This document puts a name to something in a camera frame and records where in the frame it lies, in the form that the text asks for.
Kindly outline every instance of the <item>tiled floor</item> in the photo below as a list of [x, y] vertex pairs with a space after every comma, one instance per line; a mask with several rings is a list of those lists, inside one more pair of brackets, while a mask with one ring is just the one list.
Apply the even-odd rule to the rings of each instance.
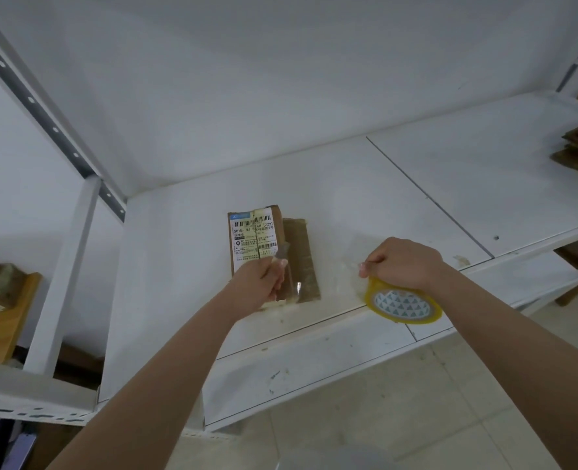
[[[578, 299], [533, 319], [578, 347]], [[234, 442], [181, 439], [170, 470], [272, 470], [300, 447], [368, 444], [403, 469], [558, 469], [459, 335], [314, 390], [244, 421]]]

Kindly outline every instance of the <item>hand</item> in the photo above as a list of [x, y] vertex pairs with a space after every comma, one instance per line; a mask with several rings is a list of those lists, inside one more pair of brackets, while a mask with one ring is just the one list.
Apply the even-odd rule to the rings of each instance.
[[400, 287], [427, 291], [439, 269], [441, 254], [427, 245], [389, 237], [358, 267], [358, 276], [378, 277]]
[[285, 280], [286, 259], [266, 257], [250, 260], [239, 270], [219, 293], [234, 313], [235, 321], [244, 318], [266, 301], [276, 300], [276, 291]]

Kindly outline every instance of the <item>person's left arm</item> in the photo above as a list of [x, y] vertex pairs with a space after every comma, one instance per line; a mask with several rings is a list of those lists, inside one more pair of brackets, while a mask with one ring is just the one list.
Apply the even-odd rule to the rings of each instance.
[[48, 467], [162, 470], [232, 326], [275, 300], [286, 260], [247, 262]]

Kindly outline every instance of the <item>person's left hand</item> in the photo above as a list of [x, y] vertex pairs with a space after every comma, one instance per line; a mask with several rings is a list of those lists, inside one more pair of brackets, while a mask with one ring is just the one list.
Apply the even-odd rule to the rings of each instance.
[[285, 280], [286, 259], [272, 257], [250, 260], [239, 270], [220, 292], [231, 308], [235, 321], [244, 318], [266, 301], [276, 300], [276, 291]]

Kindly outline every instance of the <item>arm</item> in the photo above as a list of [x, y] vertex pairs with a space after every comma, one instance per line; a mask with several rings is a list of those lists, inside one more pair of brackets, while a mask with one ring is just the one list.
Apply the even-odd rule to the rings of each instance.
[[557, 463], [578, 468], [578, 349], [445, 264], [425, 245], [390, 237], [361, 264], [359, 275], [429, 293]]
[[58, 455], [50, 470], [159, 470], [167, 461], [224, 339], [237, 320], [275, 300], [286, 260], [244, 264]]

